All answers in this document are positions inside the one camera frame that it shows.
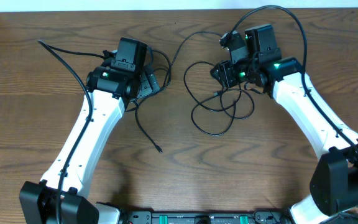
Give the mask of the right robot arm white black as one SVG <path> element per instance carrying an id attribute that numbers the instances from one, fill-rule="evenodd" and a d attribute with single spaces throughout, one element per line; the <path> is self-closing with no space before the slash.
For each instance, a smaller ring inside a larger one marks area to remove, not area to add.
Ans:
<path id="1" fill-rule="evenodd" d="M 310 194 L 290 210 L 293 223 L 358 223 L 358 133 L 315 90 L 299 61 L 282 57 L 269 24 L 220 38 L 229 60 L 211 76 L 222 87 L 254 84 L 281 105 L 309 140 L 318 159 Z"/>

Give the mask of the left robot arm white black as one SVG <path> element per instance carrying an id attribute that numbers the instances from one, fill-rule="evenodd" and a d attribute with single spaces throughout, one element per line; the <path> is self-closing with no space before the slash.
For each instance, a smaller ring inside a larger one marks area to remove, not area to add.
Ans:
<path id="1" fill-rule="evenodd" d="M 81 112 L 57 158 L 40 182 L 25 182 L 19 194 L 27 223 L 121 223 L 120 209 L 88 201 L 95 168 L 115 125 L 130 102 L 156 91 L 153 70 L 145 64 L 152 49 L 121 38 L 105 50 L 103 62 L 79 81 Z"/>

